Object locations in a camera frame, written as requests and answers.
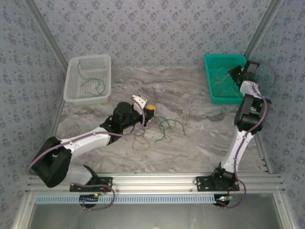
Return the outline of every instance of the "yellow component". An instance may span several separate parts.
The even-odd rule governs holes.
[[[148,105],[148,106],[147,106],[147,109],[148,109],[148,110],[154,110],[153,116],[156,115],[156,107],[155,107],[155,106],[153,106],[153,105]]]

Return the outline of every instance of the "metal profile bar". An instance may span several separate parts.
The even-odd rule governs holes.
[[[81,204],[80,195],[37,195],[35,204]],[[113,195],[99,196],[94,204],[108,204]],[[214,204],[216,203],[213,194],[197,195],[126,195],[115,196],[114,204]]]
[[[30,11],[34,21],[36,22],[37,26],[39,27],[41,33],[43,34],[44,38],[46,39],[49,47],[51,48],[52,52],[54,53],[56,59],[58,60],[59,64],[63,68],[65,72],[68,70],[68,63],[62,54],[55,38],[53,37],[50,29],[47,26],[47,23],[44,21],[42,14],[40,13],[36,3],[34,0],[23,0],[25,6]]]
[[[41,33],[43,34],[45,40],[47,41],[49,47],[51,48],[51,51],[54,53],[57,61],[61,65],[62,69],[66,73],[68,70],[68,62],[66,61],[66,58],[61,52],[60,47],[58,46],[57,42],[55,41],[54,36],[52,35],[52,32],[50,31],[47,23],[45,22],[42,14],[40,13],[36,3],[34,0],[23,0],[25,6],[29,10],[30,14],[32,15],[34,21],[36,22],[37,26],[39,27]],[[63,91],[60,96],[60,100],[56,109],[55,117],[52,122],[51,130],[49,132],[49,137],[55,136],[59,119],[63,110],[64,106],[64,99],[63,99]]]
[[[61,92],[61,97],[60,97],[58,105],[57,105],[56,113],[55,113],[55,116],[53,118],[53,122],[52,122],[52,126],[51,126],[51,129],[50,129],[48,138],[56,135],[57,128],[58,128],[58,125],[59,125],[59,120],[61,118],[61,113],[62,113],[64,105],[65,105],[65,101],[63,99],[63,91],[62,91]]]
[[[256,30],[249,41],[243,55],[246,59],[251,59],[253,53],[255,52],[259,42],[263,38],[264,33],[268,29],[271,21],[273,20],[275,14],[277,13],[279,7],[283,3],[284,0],[271,0],[261,21],[259,22]]]
[[[32,211],[34,208],[34,201],[36,195],[25,194],[20,202],[19,209],[15,216],[15,220],[12,229],[24,229],[28,228]]]
[[[258,148],[258,153],[260,154],[261,157],[264,158],[265,166],[267,168],[268,173],[272,173],[271,163],[269,161],[268,153],[265,148],[261,133],[257,133],[254,138],[255,138],[257,148]]]
[[[198,194],[194,179],[209,173],[192,174],[99,174],[113,177],[112,187],[118,194]],[[283,192],[285,187],[280,175],[267,173],[239,173],[248,193]],[[39,177],[31,177],[26,187],[27,192],[35,194],[69,194],[70,184],[60,184],[47,188]]]
[[[274,201],[284,229],[298,229],[292,208],[286,193],[274,193]]]

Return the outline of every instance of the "teal plastic basket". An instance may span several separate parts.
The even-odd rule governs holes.
[[[204,57],[210,96],[214,104],[240,104],[243,95],[238,91],[229,70],[246,64],[242,55],[211,54]]]

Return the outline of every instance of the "aluminum frame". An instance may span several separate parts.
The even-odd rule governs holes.
[[[283,0],[270,0],[258,26],[255,29],[254,34],[252,35],[251,40],[249,41],[243,53],[243,56],[245,56],[246,59],[252,58],[258,44],[262,40],[265,32],[273,21],[273,18],[275,17],[275,14],[277,13],[282,3]]]
[[[198,195],[194,179],[209,173],[99,173],[99,176],[113,177],[113,188],[118,194],[191,194]],[[292,215],[291,207],[285,193],[281,175],[268,173],[238,173],[245,183],[248,193],[273,193],[277,210],[284,229],[295,229],[297,224]],[[30,223],[36,197],[41,194],[75,195],[69,192],[70,184],[60,184],[47,188],[39,177],[30,177],[26,194],[14,222],[14,229],[25,229]]]
[[[256,145],[257,145],[257,149],[258,149],[258,153],[261,156],[262,159],[262,166],[266,167],[266,172],[271,174],[272,173],[272,167],[271,167],[271,163],[269,161],[269,157],[268,157],[268,153],[266,151],[266,148],[264,146],[264,142],[263,142],[263,137],[261,135],[260,132],[258,132],[255,136],[254,136]]]
[[[59,45],[57,44],[51,30],[49,29],[47,23],[43,19],[43,15],[41,14],[40,10],[38,9],[34,0],[23,0],[24,5],[29,10],[33,20],[36,22],[38,28],[40,29],[44,39],[49,44],[50,49],[54,53],[58,63],[62,67],[62,69],[67,72],[68,69],[68,62],[64,57]]]

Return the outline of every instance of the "green wire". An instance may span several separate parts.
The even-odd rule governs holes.
[[[91,93],[91,92],[85,92],[85,93],[87,93],[87,94],[92,94],[92,95],[94,95],[94,96],[100,96],[100,95],[102,95],[103,92],[105,91],[105,88],[106,88],[106,87],[105,87],[104,81],[101,80],[101,79],[98,79],[98,78],[93,78],[93,77],[91,77],[91,78],[85,78],[85,77],[83,77],[82,74],[81,74],[81,72],[80,72],[80,68],[79,68],[80,63],[81,63],[81,62],[78,62],[78,65],[77,65],[78,73],[79,73],[79,75],[81,76],[82,79],[86,80],[86,82],[84,82],[84,83],[81,85],[81,87],[82,87],[84,84],[86,84],[87,82],[92,81],[92,80],[97,80],[97,82],[99,82],[99,84],[98,84],[97,87],[95,88],[98,94],[93,94],[93,93]],[[103,91],[102,91],[102,92],[99,92],[99,86],[101,85],[101,82],[102,82],[102,84],[103,84]]]
[[[183,124],[182,124],[180,121],[178,121],[178,120],[176,120],[176,119],[167,119],[167,118],[164,118],[164,117],[162,117],[162,116],[155,116],[155,117],[153,117],[153,118],[155,119],[155,122],[156,122],[156,123],[159,122],[159,118],[164,119],[163,121],[159,122],[159,129],[160,129],[161,133],[163,134],[163,137],[162,137],[161,139],[155,140],[154,143],[156,143],[156,142],[158,142],[158,141],[162,141],[163,139],[167,139],[166,137],[168,137],[170,140],[172,140],[172,138],[169,137],[169,136],[165,133],[165,130],[166,130],[165,128],[166,128],[166,127],[162,125],[163,122],[167,122],[168,127],[170,128],[170,130],[173,130],[173,129],[172,129],[172,126],[170,125],[169,121],[174,121],[175,123],[178,122],[178,123],[182,126],[182,130],[183,130],[184,135],[186,135],[184,126],[183,126]],[[145,129],[143,129],[143,132],[141,132],[141,134],[136,135],[136,136],[141,137],[141,136],[144,136],[144,134],[145,134]]]

